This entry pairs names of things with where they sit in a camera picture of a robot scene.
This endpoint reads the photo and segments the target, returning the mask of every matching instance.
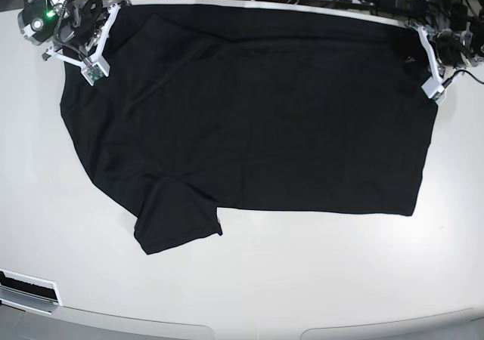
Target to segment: metal bracket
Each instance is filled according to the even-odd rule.
[[[33,37],[33,35],[35,34],[36,32],[33,31],[32,27],[29,25],[26,25],[21,31],[20,31],[20,34],[22,34],[23,38],[25,40],[30,40],[30,38]]]
[[[420,43],[427,53],[429,58],[430,72],[432,76],[422,85],[422,89],[428,98],[440,104],[445,99],[444,94],[445,87],[442,85],[444,79],[440,76],[439,63],[436,59],[436,54],[433,51],[432,45],[429,42],[429,32],[425,26],[417,26],[414,28],[417,30],[418,37],[420,38]]]
[[[106,23],[101,27],[101,36],[98,40],[98,46],[95,52],[87,59],[76,60],[70,57],[66,57],[64,54],[58,53],[56,47],[51,46],[45,53],[51,57],[62,60],[63,62],[78,66],[81,69],[81,74],[89,82],[90,85],[94,85],[96,81],[103,77],[108,77],[110,73],[110,65],[102,56],[104,47],[106,45],[107,38],[109,37],[109,31],[116,21],[117,14],[120,10],[118,4],[111,4],[107,8],[109,17]]]

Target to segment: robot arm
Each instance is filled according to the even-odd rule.
[[[420,42],[425,49],[432,76],[423,84],[422,89],[428,98],[440,104],[445,99],[444,91],[468,69],[479,66],[484,61],[484,10],[479,15],[467,16],[456,11],[450,0],[442,0],[450,6],[451,14],[462,23],[461,31],[451,29],[433,29],[410,22],[408,26],[417,31]],[[481,7],[484,0],[479,0]],[[445,73],[455,70],[447,79]]]
[[[77,5],[75,0],[23,0],[19,13],[20,33],[34,45],[52,41],[42,55],[44,60],[55,57],[78,66],[90,85],[109,76],[110,66],[102,53],[109,31],[116,20],[118,4],[103,6],[102,0],[88,0]],[[60,53],[70,48],[78,59]]]

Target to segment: vent slot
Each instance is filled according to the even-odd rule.
[[[51,314],[57,306],[62,306],[55,282],[1,268],[0,300],[44,314]]]

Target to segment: black fabric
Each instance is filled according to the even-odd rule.
[[[146,253],[222,234],[217,207],[411,215],[436,105],[408,29],[208,5],[123,8],[62,117]]]

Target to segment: table surface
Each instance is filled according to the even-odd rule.
[[[135,217],[76,156],[62,63],[22,40],[17,14],[0,14],[0,267],[56,281],[70,308],[218,338],[484,312],[484,87],[470,77],[439,108],[412,217],[220,209],[223,236],[146,256]]]

